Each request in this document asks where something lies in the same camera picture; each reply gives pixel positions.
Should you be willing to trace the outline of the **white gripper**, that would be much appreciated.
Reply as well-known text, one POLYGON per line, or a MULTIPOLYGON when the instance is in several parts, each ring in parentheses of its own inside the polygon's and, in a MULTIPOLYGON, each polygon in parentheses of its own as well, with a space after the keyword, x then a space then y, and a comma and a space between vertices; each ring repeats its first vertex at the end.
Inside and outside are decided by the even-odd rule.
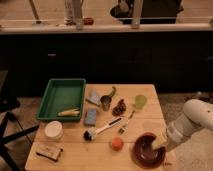
POLYGON ((166 151, 170 152, 185 141, 184 135, 177 130, 175 124, 171 122, 166 130, 152 142, 152 149, 156 150, 165 146, 166 151))

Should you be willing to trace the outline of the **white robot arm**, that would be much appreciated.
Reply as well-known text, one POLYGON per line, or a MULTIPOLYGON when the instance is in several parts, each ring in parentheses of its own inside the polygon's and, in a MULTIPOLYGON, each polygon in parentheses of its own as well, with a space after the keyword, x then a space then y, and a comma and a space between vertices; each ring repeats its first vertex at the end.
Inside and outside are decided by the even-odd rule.
POLYGON ((157 135, 152 149, 165 147, 171 151, 203 128, 213 131, 213 104, 198 99, 188 100, 183 105, 183 113, 157 135))

